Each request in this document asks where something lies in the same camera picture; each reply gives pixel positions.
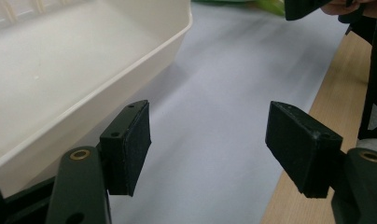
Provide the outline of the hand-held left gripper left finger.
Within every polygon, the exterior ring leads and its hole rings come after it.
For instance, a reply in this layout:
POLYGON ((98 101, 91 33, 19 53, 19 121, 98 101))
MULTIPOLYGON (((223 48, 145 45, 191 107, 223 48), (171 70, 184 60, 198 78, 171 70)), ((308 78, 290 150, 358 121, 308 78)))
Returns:
POLYGON ((150 145, 149 101, 125 106, 100 136, 110 195, 133 196, 150 145))

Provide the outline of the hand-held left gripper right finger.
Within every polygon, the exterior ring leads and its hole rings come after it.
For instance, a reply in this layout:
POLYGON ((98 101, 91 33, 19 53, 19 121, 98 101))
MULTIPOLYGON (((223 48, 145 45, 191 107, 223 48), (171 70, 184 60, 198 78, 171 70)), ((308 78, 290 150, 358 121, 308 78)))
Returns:
POLYGON ((340 135, 294 105, 271 101, 265 143, 300 193, 327 197, 340 135))

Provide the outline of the green leafy vegetable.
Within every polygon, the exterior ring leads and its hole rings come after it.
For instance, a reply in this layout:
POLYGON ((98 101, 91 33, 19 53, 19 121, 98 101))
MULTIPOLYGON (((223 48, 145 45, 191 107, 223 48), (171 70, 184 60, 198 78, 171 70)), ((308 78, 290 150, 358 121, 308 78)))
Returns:
POLYGON ((229 6, 241 6, 248 8, 257 8, 273 15, 284 17, 285 0, 192 0, 206 4, 227 4, 229 6))

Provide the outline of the light grey table mat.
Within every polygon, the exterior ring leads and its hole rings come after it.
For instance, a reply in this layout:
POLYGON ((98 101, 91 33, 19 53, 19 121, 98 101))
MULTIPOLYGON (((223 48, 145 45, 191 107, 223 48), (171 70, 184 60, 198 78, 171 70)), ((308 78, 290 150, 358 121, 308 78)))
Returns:
POLYGON ((175 61, 135 94, 151 146, 113 224, 260 224, 281 174, 265 143, 273 101, 308 110, 345 33, 315 11, 298 21, 193 3, 175 61))

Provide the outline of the white plastic basket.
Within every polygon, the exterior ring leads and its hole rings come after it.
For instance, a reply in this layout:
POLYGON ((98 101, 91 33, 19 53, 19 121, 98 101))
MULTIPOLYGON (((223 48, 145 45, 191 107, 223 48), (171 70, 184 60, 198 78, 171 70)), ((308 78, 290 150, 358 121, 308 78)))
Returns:
POLYGON ((0 0, 0 190, 61 155, 175 58, 190 0, 0 0))

